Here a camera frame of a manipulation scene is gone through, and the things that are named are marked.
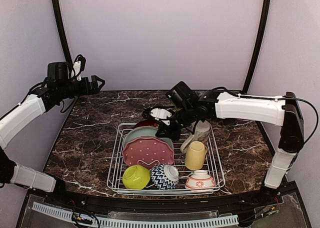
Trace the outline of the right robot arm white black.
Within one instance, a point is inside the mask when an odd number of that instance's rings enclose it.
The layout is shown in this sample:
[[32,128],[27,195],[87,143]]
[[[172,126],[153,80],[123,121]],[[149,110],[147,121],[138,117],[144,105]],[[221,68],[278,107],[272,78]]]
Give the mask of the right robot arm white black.
[[177,111],[152,108],[150,115],[162,124],[157,137],[180,138],[180,130],[197,121],[211,119],[241,119],[273,124],[281,127],[278,148],[268,169],[264,187],[255,193],[255,201],[266,205],[277,189],[294,157],[303,148],[304,120],[296,96],[252,96],[235,94],[223,87],[205,91],[202,96],[183,83],[166,93]]

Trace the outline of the light green plate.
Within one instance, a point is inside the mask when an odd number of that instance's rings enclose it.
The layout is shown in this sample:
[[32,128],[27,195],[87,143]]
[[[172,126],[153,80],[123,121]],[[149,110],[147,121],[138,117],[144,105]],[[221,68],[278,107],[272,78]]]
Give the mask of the light green plate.
[[156,138],[158,128],[152,126],[141,126],[131,130],[124,138],[122,147],[125,148],[126,144],[140,137],[153,137]]

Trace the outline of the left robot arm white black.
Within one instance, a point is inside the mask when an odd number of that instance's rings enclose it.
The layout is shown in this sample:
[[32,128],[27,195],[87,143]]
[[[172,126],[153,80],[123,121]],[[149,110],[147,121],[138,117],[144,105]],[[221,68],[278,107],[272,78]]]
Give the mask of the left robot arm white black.
[[29,91],[23,102],[17,104],[0,119],[0,183],[15,184],[30,189],[51,193],[51,198],[60,206],[67,206],[71,201],[70,194],[58,186],[58,179],[44,172],[23,166],[9,159],[5,153],[10,141],[29,123],[65,99],[99,93],[105,80],[96,75],[81,80],[67,79],[53,81],[48,78]]

